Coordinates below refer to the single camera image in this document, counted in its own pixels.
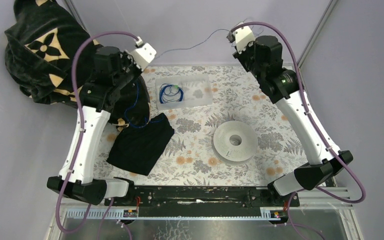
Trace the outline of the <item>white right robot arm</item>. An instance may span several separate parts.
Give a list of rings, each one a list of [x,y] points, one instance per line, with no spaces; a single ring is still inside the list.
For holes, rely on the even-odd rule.
[[[312,107],[306,94],[300,94],[297,73],[283,67],[283,46],[275,36],[246,36],[235,43],[233,57],[250,72],[261,91],[287,117],[297,135],[307,163],[268,184],[267,201],[273,206],[281,205],[287,195],[301,190],[312,190],[326,179],[334,177],[343,166],[353,161],[349,150],[341,150],[327,132],[313,124],[320,121],[312,116]]]

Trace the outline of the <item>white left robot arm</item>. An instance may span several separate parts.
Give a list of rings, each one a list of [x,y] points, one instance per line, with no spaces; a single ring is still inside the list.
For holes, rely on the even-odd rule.
[[[128,206],[135,200],[131,182],[121,178],[95,179],[94,164],[103,130],[121,97],[121,89],[136,80],[154,59],[155,49],[148,44],[132,52],[117,47],[98,49],[93,57],[92,79],[80,90],[75,133],[69,153],[57,176],[47,187],[58,199],[69,198],[91,205],[116,198]]]

